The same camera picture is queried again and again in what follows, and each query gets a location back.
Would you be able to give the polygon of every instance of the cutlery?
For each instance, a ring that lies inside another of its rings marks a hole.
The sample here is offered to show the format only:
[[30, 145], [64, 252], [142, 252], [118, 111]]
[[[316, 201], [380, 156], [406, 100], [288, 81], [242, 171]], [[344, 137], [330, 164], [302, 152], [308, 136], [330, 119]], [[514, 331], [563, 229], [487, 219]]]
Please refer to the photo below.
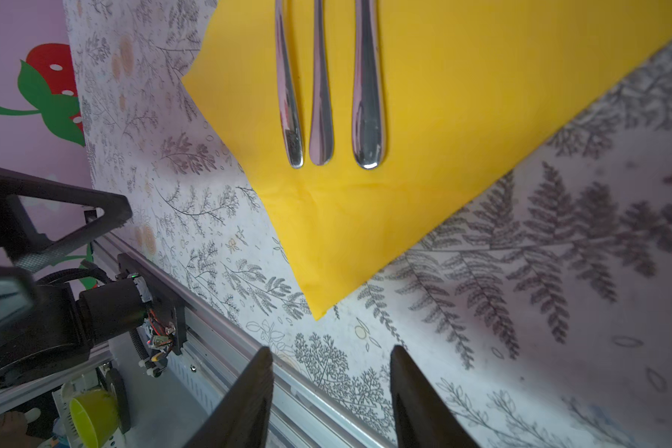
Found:
[[334, 155], [334, 123], [323, 40], [323, 2], [313, 2], [313, 111], [309, 155], [314, 165], [325, 165]]
[[356, 0], [352, 139], [356, 162], [367, 170], [377, 167], [385, 154], [376, 14], [375, 0]]
[[304, 146], [301, 141], [301, 123], [295, 101], [294, 81], [288, 64], [287, 40], [284, 33], [284, 5], [276, 0], [276, 81], [278, 83], [278, 109], [281, 129], [287, 148], [288, 162], [294, 168], [304, 165]]

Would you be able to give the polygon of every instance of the strawberry decoration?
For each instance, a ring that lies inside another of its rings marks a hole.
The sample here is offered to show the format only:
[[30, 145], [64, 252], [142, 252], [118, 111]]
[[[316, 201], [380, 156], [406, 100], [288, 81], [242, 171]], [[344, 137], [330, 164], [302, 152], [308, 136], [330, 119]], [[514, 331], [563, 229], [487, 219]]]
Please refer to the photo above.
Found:
[[27, 59], [20, 62], [22, 68], [18, 76], [18, 89], [35, 110], [16, 111], [0, 106], [0, 115], [42, 114], [50, 132], [84, 146], [82, 116], [69, 45], [37, 45], [27, 55]]

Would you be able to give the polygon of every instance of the yellow bowl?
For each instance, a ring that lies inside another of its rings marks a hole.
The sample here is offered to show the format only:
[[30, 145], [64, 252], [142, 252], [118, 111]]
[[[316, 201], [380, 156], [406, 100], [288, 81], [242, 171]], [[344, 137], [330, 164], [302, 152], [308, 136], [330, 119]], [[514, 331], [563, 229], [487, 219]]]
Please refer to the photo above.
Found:
[[100, 448], [119, 427], [116, 399], [104, 389], [94, 389], [73, 398], [69, 411], [87, 448]]

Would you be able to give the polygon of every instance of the white tablecloth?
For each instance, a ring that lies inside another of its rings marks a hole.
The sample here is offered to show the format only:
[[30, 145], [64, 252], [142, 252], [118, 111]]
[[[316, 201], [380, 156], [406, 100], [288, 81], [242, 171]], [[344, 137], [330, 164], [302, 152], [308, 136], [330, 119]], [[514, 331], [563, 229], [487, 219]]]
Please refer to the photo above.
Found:
[[315, 322], [179, 82], [215, 3], [65, 0], [123, 238], [390, 439], [400, 343], [483, 446], [672, 447], [672, 43]]

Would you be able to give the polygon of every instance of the black wheel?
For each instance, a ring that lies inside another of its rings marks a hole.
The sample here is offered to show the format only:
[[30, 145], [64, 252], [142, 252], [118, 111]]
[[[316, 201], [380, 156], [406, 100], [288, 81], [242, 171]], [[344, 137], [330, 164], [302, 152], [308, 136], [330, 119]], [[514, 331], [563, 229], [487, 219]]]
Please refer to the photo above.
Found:
[[107, 390], [116, 398], [116, 405], [119, 413], [119, 429], [125, 434], [131, 428], [131, 417], [129, 415], [129, 402], [126, 399], [126, 388], [121, 374], [115, 368], [109, 369], [105, 375], [107, 381]]

